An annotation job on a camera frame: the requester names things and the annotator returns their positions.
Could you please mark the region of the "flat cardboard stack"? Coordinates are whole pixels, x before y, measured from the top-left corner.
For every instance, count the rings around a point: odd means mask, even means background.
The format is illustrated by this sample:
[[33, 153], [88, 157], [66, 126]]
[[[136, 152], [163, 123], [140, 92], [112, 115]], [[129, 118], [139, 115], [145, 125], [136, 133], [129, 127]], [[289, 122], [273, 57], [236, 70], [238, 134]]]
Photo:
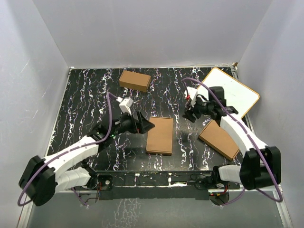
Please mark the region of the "flat cardboard stack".
[[214, 120], [209, 121], [204, 127], [199, 139], [230, 161], [239, 153], [239, 147], [233, 139]]

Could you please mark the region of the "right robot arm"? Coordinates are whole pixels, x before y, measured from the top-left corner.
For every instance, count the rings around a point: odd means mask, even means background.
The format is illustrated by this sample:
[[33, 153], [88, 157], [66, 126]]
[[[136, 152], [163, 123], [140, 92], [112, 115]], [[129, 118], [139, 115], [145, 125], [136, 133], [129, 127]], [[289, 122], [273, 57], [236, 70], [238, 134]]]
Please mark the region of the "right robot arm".
[[229, 181], [242, 184], [247, 190], [280, 184], [280, 150], [258, 139], [242, 122], [236, 108], [226, 105], [222, 87], [209, 88], [205, 98], [188, 86], [184, 96], [187, 103], [183, 117], [195, 122], [202, 115], [208, 115], [231, 137], [243, 155], [239, 166], [223, 165], [213, 169], [211, 181], [216, 188], [225, 187]]

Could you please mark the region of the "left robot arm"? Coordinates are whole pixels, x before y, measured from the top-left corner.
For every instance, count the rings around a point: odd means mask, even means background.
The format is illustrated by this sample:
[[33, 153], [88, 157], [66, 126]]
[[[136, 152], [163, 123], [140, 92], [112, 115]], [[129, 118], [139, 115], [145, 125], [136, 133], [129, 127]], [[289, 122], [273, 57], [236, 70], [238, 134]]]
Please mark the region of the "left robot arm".
[[95, 156], [114, 142], [121, 133], [145, 134], [155, 125], [138, 111], [137, 117], [123, 114], [105, 127], [97, 123], [81, 140], [68, 148], [44, 158], [32, 157], [19, 180], [22, 194], [26, 194], [35, 206], [46, 204], [56, 193], [77, 186], [94, 189], [98, 178], [86, 168], [72, 167]]

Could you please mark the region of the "folded brown cardboard box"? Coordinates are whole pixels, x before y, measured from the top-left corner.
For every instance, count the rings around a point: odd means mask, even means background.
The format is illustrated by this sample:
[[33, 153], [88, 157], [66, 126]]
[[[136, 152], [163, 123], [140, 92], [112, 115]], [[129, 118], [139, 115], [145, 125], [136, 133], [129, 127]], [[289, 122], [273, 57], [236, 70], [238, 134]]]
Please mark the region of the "folded brown cardboard box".
[[119, 86], [147, 92], [151, 82], [151, 76], [124, 70], [119, 78]]

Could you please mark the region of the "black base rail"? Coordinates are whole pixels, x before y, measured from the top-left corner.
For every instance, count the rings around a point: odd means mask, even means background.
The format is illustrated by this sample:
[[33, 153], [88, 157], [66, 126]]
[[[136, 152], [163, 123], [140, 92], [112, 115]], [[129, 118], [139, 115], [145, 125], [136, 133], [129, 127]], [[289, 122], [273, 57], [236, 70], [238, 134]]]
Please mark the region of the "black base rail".
[[100, 200], [209, 200], [228, 189], [212, 171], [101, 171], [96, 176]]

